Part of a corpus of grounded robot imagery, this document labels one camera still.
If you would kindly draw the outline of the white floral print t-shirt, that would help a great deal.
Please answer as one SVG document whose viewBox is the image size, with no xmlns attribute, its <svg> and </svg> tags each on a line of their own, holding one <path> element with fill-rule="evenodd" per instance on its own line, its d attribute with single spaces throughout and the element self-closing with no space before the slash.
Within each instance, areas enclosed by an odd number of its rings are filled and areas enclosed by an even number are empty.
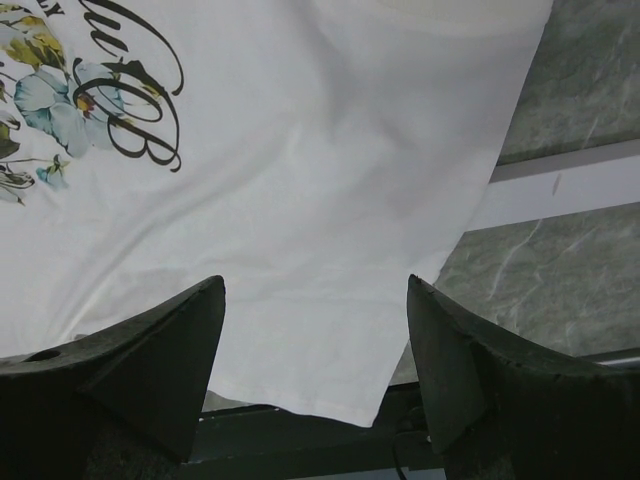
<svg viewBox="0 0 640 480">
<path fill-rule="evenodd" d="M 5 1 L 1 353 L 219 275 L 208 387 L 372 425 L 548 1 Z"/>
</svg>

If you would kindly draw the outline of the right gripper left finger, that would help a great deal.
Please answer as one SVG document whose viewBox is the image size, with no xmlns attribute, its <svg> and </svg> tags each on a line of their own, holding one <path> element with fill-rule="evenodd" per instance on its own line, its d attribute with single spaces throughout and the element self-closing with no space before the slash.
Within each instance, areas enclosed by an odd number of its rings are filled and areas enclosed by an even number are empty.
<svg viewBox="0 0 640 480">
<path fill-rule="evenodd" d="M 1 362 L 5 479 L 175 479 L 225 315 L 210 277 L 79 340 Z"/>
</svg>

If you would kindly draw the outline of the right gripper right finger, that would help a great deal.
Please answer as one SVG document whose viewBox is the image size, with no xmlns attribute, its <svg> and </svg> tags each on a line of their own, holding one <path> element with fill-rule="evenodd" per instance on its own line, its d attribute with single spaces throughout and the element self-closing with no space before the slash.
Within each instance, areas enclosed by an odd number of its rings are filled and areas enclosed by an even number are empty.
<svg viewBox="0 0 640 480">
<path fill-rule="evenodd" d="M 408 280 L 433 451 L 450 479 L 635 479 L 639 373 L 571 357 Z"/>
</svg>

